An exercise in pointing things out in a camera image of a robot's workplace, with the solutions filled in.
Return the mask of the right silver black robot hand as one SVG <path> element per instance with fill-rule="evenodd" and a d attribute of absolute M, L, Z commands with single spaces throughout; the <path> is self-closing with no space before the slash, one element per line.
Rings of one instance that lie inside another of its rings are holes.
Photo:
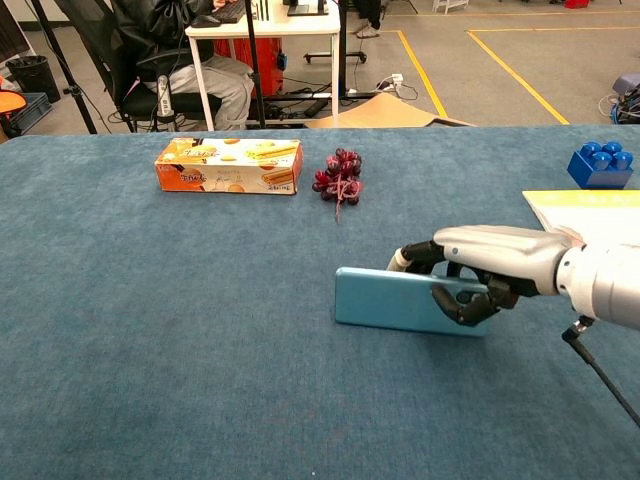
<path fill-rule="evenodd" d="M 475 273 L 486 292 L 461 304 L 442 286 L 431 295 L 452 321 L 473 327 L 503 309 L 512 309 L 521 297 L 559 293 L 556 274 L 570 249 L 568 237 L 542 230 L 500 225 L 465 225 L 438 230 L 433 238 L 396 249 L 387 269 L 428 275 L 446 261 L 447 275 L 462 269 Z"/>

